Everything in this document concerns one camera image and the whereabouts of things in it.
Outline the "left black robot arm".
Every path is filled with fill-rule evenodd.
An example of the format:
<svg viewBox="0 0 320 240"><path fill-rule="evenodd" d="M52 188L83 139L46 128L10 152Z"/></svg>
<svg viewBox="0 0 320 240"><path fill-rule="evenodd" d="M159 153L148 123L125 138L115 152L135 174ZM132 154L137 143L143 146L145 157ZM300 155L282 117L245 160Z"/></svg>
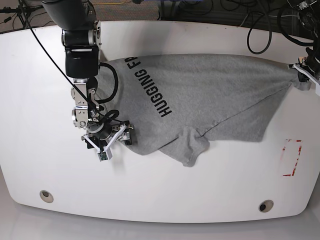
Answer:
<svg viewBox="0 0 320 240"><path fill-rule="evenodd" d="M298 12L301 25L312 35L312 46L306 47L307 57L298 60L299 66L308 71L320 84L320 1L288 0L288 5Z"/></svg>

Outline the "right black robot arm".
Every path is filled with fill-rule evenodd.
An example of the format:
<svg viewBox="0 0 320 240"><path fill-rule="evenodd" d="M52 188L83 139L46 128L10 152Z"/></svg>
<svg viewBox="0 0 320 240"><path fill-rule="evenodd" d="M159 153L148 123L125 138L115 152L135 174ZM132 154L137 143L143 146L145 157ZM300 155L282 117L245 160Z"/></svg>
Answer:
<svg viewBox="0 0 320 240"><path fill-rule="evenodd" d="M71 96L75 101L73 124L84 129L82 138L87 147L103 154L114 141L132 144L129 121L117 120L117 110L106 110L104 104L117 94L119 78L108 63L101 63L101 24L94 5L89 0L43 0L42 5L53 22L62 29L61 42L65 50L65 74L73 79ZM96 79L100 67L111 70L114 89L105 99L97 95Z"/></svg>

